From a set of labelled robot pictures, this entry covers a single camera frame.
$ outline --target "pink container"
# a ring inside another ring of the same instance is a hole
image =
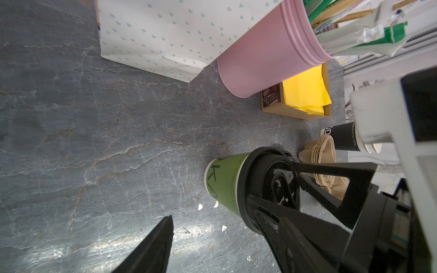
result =
[[[317,41],[302,0],[284,0],[218,57],[226,88],[247,98],[332,59]]]

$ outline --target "green paper cup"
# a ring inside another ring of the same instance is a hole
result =
[[[241,217],[237,186],[241,168],[250,152],[212,160],[206,167],[203,181],[205,189],[219,203]]]

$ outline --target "paper cup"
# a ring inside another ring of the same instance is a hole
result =
[[[382,144],[364,144],[358,134],[355,122],[345,123],[342,125],[331,126],[320,131],[320,136],[330,135],[334,139],[336,150],[358,151],[358,152],[376,152],[380,153]]]
[[[238,208],[237,186],[241,168],[250,152],[212,160],[206,167],[205,189],[219,203],[241,217]]]

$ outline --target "cardboard box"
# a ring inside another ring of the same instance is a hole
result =
[[[322,64],[322,78],[323,82],[325,83],[326,90],[329,94],[329,80],[328,80],[328,66],[327,63]],[[323,106],[323,110],[325,111],[325,115],[308,115],[304,111],[300,111],[297,109],[294,109],[291,106],[288,106],[285,104],[284,99],[284,88],[282,86],[282,83],[279,83],[279,98],[277,101],[274,102],[273,105],[266,106],[266,102],[263,100],[263,91],[261,91],[261,110],[266,113],[271,114],[277,114],[287,117],[296,117],[306,120],[313,120],[313,119],[319,119],[323,117],[329,117],[331,116],[331,105],[325,105]]]

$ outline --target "heart pattern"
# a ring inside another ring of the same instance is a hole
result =
[[[107,56],[111,54],[123,64],[186,82],[198,75],[201,69],[222,54],[222,51],[225,51],[280,2],[279,0],[241,0],[241,3],[230,2],[229,6],[212,5],[213,9],[195,6],[195,9],[192,10],[189,6],[190,3],[186,3],[185,0],[178,0],[179,4],[171,7],[167,7],[168,4],[161,3],[158,0],[146,1],[143,4],[146,8],[139,11],[144,12],[144,17],[153,17],[152,24],[145,23],[146,21],[136,16],[135,13],[133,15],[120,14],[121,11],[111,10],[104,2],[104,4],[99,5],[98,12],[101,18],[101,28],[103,28],[102,33],[106,32],[108,35],[101,36],[101,55],[104,58],[109,58]],[[127,18],[134,24],[126,22]],[[198,29],[198,39],[200,41],[193,39],[195,37],[190,38],[191,32],[196,28]],[[141,33],[149,33],[152,37],[140,35]],[[105,40],[105,38],[110,38],[109,35],[115,35],[119,42],[114,45],[112,43],[115,43],[115,41]],[[157,36],[161,36],[161,39],[154,40]],[[111,52],[108,47],[103,45],[112,45],[114,48],[120,46],[123,50],[117,48],[119,54],[117,56],[115,54],[117,51]],[[144,52],[146,48],[150,50],[150,53]],[[130,53],[126,49],[132,52],[136,51],[138,56],[128,55],[126,57],[121,55],[123,51]],[[147,59],[138,54],[141,52],[146,55]],[[178,60],[173,59],[169,62],[170,59],[176,57],[178,57]],[[162,70],[155,70],[157,66],[162,66]]]

